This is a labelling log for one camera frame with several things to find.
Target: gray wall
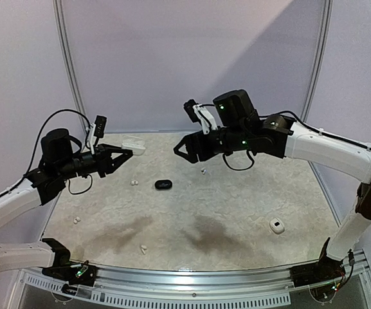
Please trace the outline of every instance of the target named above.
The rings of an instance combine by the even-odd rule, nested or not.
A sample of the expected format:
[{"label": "gray wall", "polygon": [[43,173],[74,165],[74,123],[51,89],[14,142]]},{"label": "gray wall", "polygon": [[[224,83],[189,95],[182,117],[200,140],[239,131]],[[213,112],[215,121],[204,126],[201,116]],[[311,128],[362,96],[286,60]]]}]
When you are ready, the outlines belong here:
[{"label": "gray wall", "polygon": [[[371,142],[371,1],[334,1],[327,47],[308,123]],[[357,181],[319,167],[342,219],[352,207]],[[371,227],[363,236],[371,266]]]},{"label": "gray wall", "polygon": [[[0,1],[0,191],[25,172],[38,130],[60,108],[73,108],[51,1]],[[79,119],[58,115],[48,129],[65,126],[81,138]],[[36,155],[39,161],[41,152]],[[35,241],[52,204],[27,212],[0,230],[0,242]],[[0,308],[15,272],[0,274]]]},{"label": "gray wall", "polygon": [[89,116],[108,132],[193,130],[190,98],[244,88],[263,115],[301,112],[324,1],[64,1]]}]

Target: table surface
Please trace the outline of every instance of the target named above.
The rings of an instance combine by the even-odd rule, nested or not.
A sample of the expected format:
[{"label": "table surface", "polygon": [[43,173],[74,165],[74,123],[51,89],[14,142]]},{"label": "table surface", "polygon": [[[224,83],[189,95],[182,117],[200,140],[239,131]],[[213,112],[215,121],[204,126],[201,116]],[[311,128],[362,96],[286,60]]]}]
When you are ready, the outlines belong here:
[{"label": "table surface", "polygon": [[[106,135],[102,143],[121,145],[122,136]],[[221,156],[197,164],[176,156],[181,133],[132,136],[145,139],[144,155],[106,178],[93,175],[89,192],[65,189],[59,198],[44,237],[65,245],[74,260],[154,270],[272,267],[317,259],[337,229],[306,161],[258,154],[252,169],[236,172]],[[228,161],[249,165],[243,152]],[[155,190],[161,179],[173,188]],[[71,191],[88,185],[72,179]],[[271,231],[273,218],[285,225],[283,234]]]}]

